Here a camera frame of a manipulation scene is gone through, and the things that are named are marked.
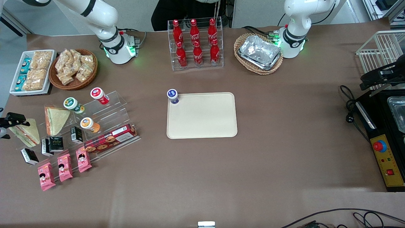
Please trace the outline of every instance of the acrylic bottle rack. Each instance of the acrylic bottle rack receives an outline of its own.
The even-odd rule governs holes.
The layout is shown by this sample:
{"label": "acrylic bottle rack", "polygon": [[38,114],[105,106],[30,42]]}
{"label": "acrylic bottle rack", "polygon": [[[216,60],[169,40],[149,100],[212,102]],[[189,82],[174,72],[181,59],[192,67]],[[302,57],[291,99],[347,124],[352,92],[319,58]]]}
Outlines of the acrylic bottle rack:
{"label": "acrylic bottle rack", "polygon": [[[76,114],[74,112],[71,112],[64,127],[57,135],[57,136],[63,137],[64,149],[68,150],[68,153],[70,154],[70,160],[72,162],[73,172],[78,170],[77,159],[76,159],[76,150],[83,147],[84,144],[83,143],[78,144],[78,143],[72,142],[72,140],[70,138],[70,128],[71,127],[76,126],[82,130],[83,142],[94,139],[100,135],[108,133],[108,132],[115,130],[126,124],[131,124],[131,126],[133,126],[135,128],[135,125],[129,119],[128,113],[124,107],[124,105],[127,102],[118,94],[117,91],[111,92],[111,93],[107,94],[107,96],[110,98],[110,101],[106,105],[102,105],[97,100],[93,100],[87,104],[83,104],[83,106],[85,107],[85,111],[83,113]],[[80,121],[84,117],[90,117],[93,119],[94,122],[100,124],[100,126],[101,126],[100,131],[98,133],[91,133],[90,131],[82,129],[80,127]],[[37,125],[37,127],[38,127],[38,132],[39,132],[39,136],[40,136],[41,140],[49,137],[47,135],[45,123],[39,124],[39,125]],[[117,150],[123,148],[124,146],[127,146],[139,139],[140,139],[140,137],[136,136],[136,137],[128,139],[128,140],[112,147],[111,149],[107,149],[105,151],[98,152],[98,153],[89,153],[90,162],[94,163],[94,162],[102,159],[103,157],[108,156],[108,155],[116,152]],[[20,151],[23,148],[27,148],[27,147],[22,146],[18,150]],[[34,165],[34,167],[38,168],[41,165],[44,165],[47,162],[50,162],[52,165],[53,176],[55,177],[55,180],[59,180],[57,158],[66,152],[65,151],[64,152],[55,152],[55,154],[51,157],[44,156],[41,153],[41,143],[39,145],[36,145],[29,149],[33,150],[35,152],[35,154],[37,155],[37,157],[40,161],[38,164]]]}
{"label": "acrylic bottle rack", "polygon": [[[196,18],[197,20],[197,27],[200,31],[200,47],[202,49],[202,58],[203,58],[203,65],[199,68],[211,68],[214,67],[211,65],[211,47],[208,43],[208,28],[209,28],[209,20],[210,18]],[[187,58],[187,67],[182,69],[180,68],[180,64],[177,60],[177,47],[173,37],[173,21],[167,22],[167,33],[169,37],[169,48],[170,48],[170,56],[172,62],[172,69],[173,71],[181,71],[181,70],[189,70],[189,69],[198,69],[194,64],[194,55],[193,55],[193,46],[191,43],[190,38],[190,30],[191,30],[191,19],[184,19],[179,21],[180,28],[183,32],[183,42],[184,42],[184,51],[185,56]],[[222,20],[221,17],[216,18],[216,26],[217,26],[217,40],[218,40],[218,47],[220,48],[220,60],[217,66],[215,67],[223,67],[224,66],[224,41],[222,36]]]}

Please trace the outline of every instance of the red emergency stop button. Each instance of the red emergency stop button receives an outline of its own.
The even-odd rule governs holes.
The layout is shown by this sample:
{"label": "red emergency stop button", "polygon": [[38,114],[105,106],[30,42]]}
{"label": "red emergency stop button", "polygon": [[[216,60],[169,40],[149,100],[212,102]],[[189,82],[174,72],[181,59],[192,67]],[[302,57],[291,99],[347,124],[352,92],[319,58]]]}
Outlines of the red emergency stop button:
{"label": "red emergency stop button", "polygon": [[373,148],[376,151],[384,153],[387,151],[387,144],[382,140],[378,140],[375,143],[373,143]]}

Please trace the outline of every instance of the brown tablecloth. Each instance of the brown tablecloth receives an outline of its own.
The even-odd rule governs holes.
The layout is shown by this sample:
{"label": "brown tablecloth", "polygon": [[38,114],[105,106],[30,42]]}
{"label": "brown tablecloth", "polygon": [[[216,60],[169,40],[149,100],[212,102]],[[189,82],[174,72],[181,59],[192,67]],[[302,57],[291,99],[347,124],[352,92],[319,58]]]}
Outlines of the brown tablecloth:
{"label": "brown tablecloth", "polygon": [[[246,33],[224,29],[225,67],[173,72],[167,33],[148,33],[138,58],[113,64],[96,36],[28,36],[28,49],[84,48],[100,70],[80,91],[10,96],[6,112],[40,123],[43,105],[90,89],[117,90],[141,140],[96,163],[89,172],[42,192],[37,170],[24,163],[14,140],[0,140],[0,226],[10,227],[281,227],[310,213],[338,207],[375,209],[403,217],[404,193],[386,193],[368,143],[345,122],[339,85],[360,95],[355,51],[387,20],[313,26],[309,42],[268,76],[247,71],[233,55]],[[166,91],[232,92],[234,138],[170,140]],[[350,212],[308,219],[354,226]],[[293,227],[304,224],[300,222]],[[386,225],[394,225],[386,220]]]}

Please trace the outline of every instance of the red bottle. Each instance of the red bottle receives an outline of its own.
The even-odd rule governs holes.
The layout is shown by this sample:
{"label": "red bottle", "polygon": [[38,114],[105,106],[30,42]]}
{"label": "red bottle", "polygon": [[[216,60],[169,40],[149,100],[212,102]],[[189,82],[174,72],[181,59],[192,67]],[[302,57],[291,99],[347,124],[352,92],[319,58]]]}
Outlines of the red bottle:
{"label": "red bottle", "polygon": [[218,40],[215,38],[212,40],[211,46],[211,65],[214,67],[220,62],[220,48],[218,47]]}
{"label": "red bottle", "polygon": [[185,58],[185,51],[183,49],[182,43],[176,43],[177,46],[177,60],[179,61],[180,68],[184,69],[187,67],[187,59]]}
{"label": "red bottle", "polygon": [[179,27],[179,21],[178,20],[173,20],[173,37],[175,38],[175,43],[181,43],[183,45],[183,32],[181,31]]}
{"label": "red bottle", "polygon": [[194,63],[196,64],[197,68],[203,66],[203,51],[200,48],[200,41],[194,42]]}
{"label": "red bottle", "polygon": [[191,19],[190,36],[191,36],[191,44],[193,46],[195,45],[196,41],[200,42],[200,31],[198,30],[197,20],[195,19]]}
{"label": "red bottle", "polygon": [[212,40],[217,38],[217,27],[215,26],[215,19],[211,18],[209,20],[209,28],[208,28],[208,44],[209,46],[212,45]]}

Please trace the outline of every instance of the wicker basket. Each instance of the wicker basket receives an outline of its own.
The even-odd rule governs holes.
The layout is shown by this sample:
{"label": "wicker basket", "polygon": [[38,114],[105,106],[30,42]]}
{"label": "wicker basket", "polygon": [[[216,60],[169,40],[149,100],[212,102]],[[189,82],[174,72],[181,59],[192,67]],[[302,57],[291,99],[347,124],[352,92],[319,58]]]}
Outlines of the wicker basket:
{"label": "wicker basket", "polygon": [[89,55],[93,56],[94,63],[95,63],[93,73],[84,82],[79,81],[76,78],[76,74],[74,74],[73,75],[74,80],[72,82],[70,82],[69,84],[64,86],[60,82],[59,78],[56,76],[56,74],[58,72],[56,71],[55,64],[59,59],[59,56],[58,56],[55,59],[55,61],[52,63],[51,68],[49,69],[49,80],[52,83],[52,85],[55,86],[56,88],[59,88],[59,89],[62,89],[62,90],[78,90],[78,89],[81,89],[81,88],[84,88],[84,87],[88,86],[94,80],[94,78],[96,77],[97,67],[98,67],[96,56],[92,52],[90,52],[88,50],[85,50],[85,49],[76,49],[76,51],[79,52],[80,54],[84,55],[84,56],[89,56]]}
{"label": "wicker basket", "polygon": [[277,60],[277,62],[274,64],[274,66],[269,71],[259,68],[258,66],[254,65],[253,63],[247,61],[246,59],[244,59],[238,55],[238,49],[243,45],[243,43],[246,41],[246,39],[249,36],[253,36],[253,35],[259,36],[264,41],[270,42],[269,39],[267,39],[266,37],[264,37],[262,35],[258,35],[258,34],[254,34],[254,33],[244,34],[244,35],[240,36],[238,39],[236,39],[235,44],[233,45],[233,51],[234,51],[235,57],[239,60],[239,62],[244,67],[246,67],[246,69],[248,69],[252,72],[255,72],[256,74],[260,74],[260,75],[271,74],[280,67],[281,63],[283,62],[283,55],[280,56],[280,58]]}

